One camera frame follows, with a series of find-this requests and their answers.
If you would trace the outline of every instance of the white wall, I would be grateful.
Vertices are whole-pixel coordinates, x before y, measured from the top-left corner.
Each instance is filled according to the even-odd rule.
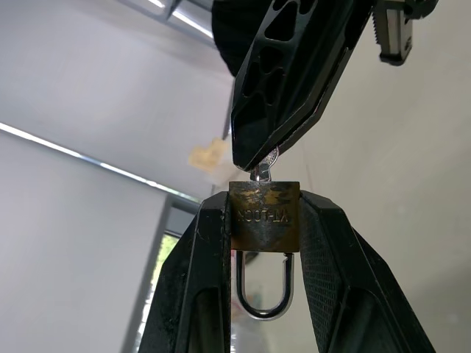
[[[0,351],[119,352],[164,201],[0,133]]]
[[[0,122],[193,196],[232,77],[217,50],[117,0],[0,1]]]

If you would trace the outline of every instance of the white ceiling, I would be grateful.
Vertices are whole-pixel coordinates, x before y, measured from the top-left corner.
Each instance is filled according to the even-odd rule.
[[[115,0],[0,1],[0,122],[205,198],[188,166],[220,137],[219,53]]]

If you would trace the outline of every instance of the black clamp jaw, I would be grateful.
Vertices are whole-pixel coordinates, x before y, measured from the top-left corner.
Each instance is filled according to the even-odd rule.
[[[371,14],[381,60],[402,65],[412,48],[412,20],[437,2],[274,0],[235,80],[234,164],[252,170],[319,121]]]
[[[305,191],[297,203],[319,353],[435,352],[389,267],[343,210]],[[228,193],[202,203],[163,264],[140,353],[230,352],[233,212]]]

